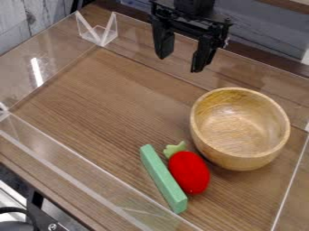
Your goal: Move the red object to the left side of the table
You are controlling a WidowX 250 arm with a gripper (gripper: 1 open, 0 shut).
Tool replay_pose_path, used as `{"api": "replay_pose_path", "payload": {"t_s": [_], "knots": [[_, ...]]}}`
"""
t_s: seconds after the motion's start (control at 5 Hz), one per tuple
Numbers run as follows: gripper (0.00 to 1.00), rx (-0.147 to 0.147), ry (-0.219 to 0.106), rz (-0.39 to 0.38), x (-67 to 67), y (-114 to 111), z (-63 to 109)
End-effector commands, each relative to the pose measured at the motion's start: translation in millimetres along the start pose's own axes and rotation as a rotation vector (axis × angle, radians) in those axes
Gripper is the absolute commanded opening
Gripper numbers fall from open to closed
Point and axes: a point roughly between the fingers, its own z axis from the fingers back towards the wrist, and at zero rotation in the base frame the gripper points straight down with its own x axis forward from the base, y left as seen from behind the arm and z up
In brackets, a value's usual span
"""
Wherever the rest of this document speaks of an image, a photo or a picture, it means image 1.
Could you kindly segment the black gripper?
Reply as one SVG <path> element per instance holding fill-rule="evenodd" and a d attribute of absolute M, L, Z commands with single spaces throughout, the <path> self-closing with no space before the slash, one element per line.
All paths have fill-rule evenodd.
<path fill-rule="evenodd" d="M 215 0 L 149 0 L 149 3 L 153 51 L 160 60 L 173 51 L 175 34 L 169 27 L 191 37 L 205 34 L 199 37 L 191 58 L 191 72 L 200 72 L 211 63 L 216 47 L 227 45 L 231 20 L 216 12 Z"/>

